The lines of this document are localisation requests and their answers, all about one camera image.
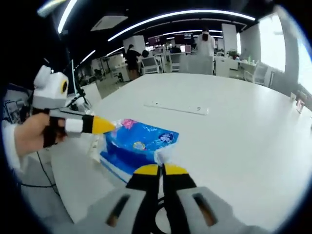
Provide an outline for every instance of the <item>tissue package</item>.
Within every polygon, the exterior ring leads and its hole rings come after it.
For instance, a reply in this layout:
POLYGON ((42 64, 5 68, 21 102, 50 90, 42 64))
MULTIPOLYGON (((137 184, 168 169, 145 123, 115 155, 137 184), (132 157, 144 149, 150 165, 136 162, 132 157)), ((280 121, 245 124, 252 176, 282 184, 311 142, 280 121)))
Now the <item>tissue package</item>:
POLYGON ((179 133, 132 119, 120 120, 115 130, 105 133, 106 146, 100 155, 132 175, 144 165, 156 163, 155 153, 176 143, 179 133))

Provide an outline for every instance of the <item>ceiling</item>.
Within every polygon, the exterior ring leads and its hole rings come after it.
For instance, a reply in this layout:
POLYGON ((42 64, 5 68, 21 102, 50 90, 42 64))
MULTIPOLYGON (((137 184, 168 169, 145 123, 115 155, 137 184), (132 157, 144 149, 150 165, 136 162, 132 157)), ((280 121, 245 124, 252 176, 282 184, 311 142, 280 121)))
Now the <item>ceiling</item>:
MULTIPOLYGON (((66 4, 68 3, 64 3, 54 13, 54 19, 56 21, 60 19, 66 4)), ((79 63, 93 50, 96 50, 96 52, 89 59, 104 56, 121 47, 122 41, 133 34, 143 35, 147 41, 148 37, 163 33, 202 29, 204 26, 212 30, 221 30, 221 24, 225 21, 219 20, 230 20, 241 23, 235 23, 237 31, 240 31, 245 25, 249 27, 256 23, 256 21, 221 14, 178 15, 152 21, 130 30, 110 42, 107 41, 116 33, 143 20, 170 12, 190 9, 233 11, 258 19, 272 11, 272 4, 266 4, 264 0, 158 0, 155 2, 136 0, 78 0, 67 19, 61 39, 65 41, 69 48, 71 57, 79 63), (114 28, 91 31, 94 25, 105 15, 124 15, 128 18, 114 28)))

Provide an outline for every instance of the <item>hand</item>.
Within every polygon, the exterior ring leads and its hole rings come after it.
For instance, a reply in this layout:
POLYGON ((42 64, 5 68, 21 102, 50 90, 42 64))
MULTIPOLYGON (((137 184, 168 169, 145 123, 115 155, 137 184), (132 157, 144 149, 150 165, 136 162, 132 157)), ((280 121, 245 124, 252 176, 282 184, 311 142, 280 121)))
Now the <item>hand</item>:
MULTIPOLYGON (((26 154, 43 149, 43 130, 50 125, 50 117, 39 113, 29 117, 23 124, 16 126, 14 131, 15 147, 21 157, 26 154)), ((65 120, 58 120, 59 127, 65 126, 65 120)), ((64 141, 66 135, 57 132, 56 143, 64 141)))

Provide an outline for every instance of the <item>blue plastic package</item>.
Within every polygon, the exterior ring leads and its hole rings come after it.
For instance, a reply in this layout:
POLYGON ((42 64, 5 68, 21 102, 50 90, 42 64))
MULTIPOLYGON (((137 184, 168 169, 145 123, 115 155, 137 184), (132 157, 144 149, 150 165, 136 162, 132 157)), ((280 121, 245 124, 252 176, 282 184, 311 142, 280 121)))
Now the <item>blue plastic package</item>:
POLYGON ((124 119, 120 121, 120 127, 104 135, 106 149, 100 155, 132 175, 137 168, 156 163, 155 152, 176 143, 179 133, 124 119))

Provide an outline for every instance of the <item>ceiling light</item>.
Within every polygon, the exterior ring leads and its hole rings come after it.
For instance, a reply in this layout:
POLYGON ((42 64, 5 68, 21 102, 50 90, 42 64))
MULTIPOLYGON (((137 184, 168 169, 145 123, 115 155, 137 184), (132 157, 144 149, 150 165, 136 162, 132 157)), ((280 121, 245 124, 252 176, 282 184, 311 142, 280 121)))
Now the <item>ceiling light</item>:
POLYGON ((120 47, 120 48, 118 48, 118 49, 116 49, 116 50, 114 50, 114 51, 108 53, 108 54, 106 55, 106 57, 107 57, 107 56, 110 56, 111 54, 113 54, 113 53, 115 53, 116 51, 121 50, 121 49, 123 49, 123 48, 125 48, 125 47, 122 46, 122 47, 120 47))
POLYGON ((80 64, 82 64, 83 62, 86 61, 87 58, 89 58, 96 50, 92 51, 90 54, 88 54, 81 62, 80 64))
POLYGON ((186 30, 186 31, 178 31, 178 32, 172 32, 172 33, 164 33, 163 36, 165 35, 170 35, 170 34, 178 34, 178 33, 194 33, 194 32, 202 32, 203 30, 186 30))
POLYGON ((220 30, 209 30, 209 32, 213 32, 213 33, 222 33, 222 31, 220 31, 220 30))
POLYGON ((63 27, 66 23, 67 17, 69 16, 69 13, 72 11, 75 3, 77 2, 77 0, 70 0, 70 2, 68 3, 62 18, 60 19, 59 25, 58 25, 58 33, 61 33, 63 31, 63 27))
POLYGON ((224 15, 237 16, 237 17, 245 18, 247 20, 255 21, 254 17, 246 16, 244 14, 231 12, 231 11, 221 11, 221 10, 212 10, 212 9, 198 9, 198 10, 178 11, 178 12, 172 12, 172 13, 164 14, 164 15, 161 15, 161 16, 156 16, 156 17, 144 20, 144 21, 142 21, 140 23, 134 24, 134 25, 132 25, 132 26, 122 30, 121 32, 115 34, 114 36, 109 38, 108 41, 111 41, 111 40, 115 39, 116 37, 119 37, 121 34, 124 34, 125 32, 128 32, 131 29, 134 29, 134 28, 139 27, 139 26, 141 26, 143 24, 152 22, 154 20, 159 20, 159 19, 166 18, 166 17, 171 17, 171 16, 177 16, 177 15, 183 15, 183 14, 194 14, 194 13, 224 14, 224 15))

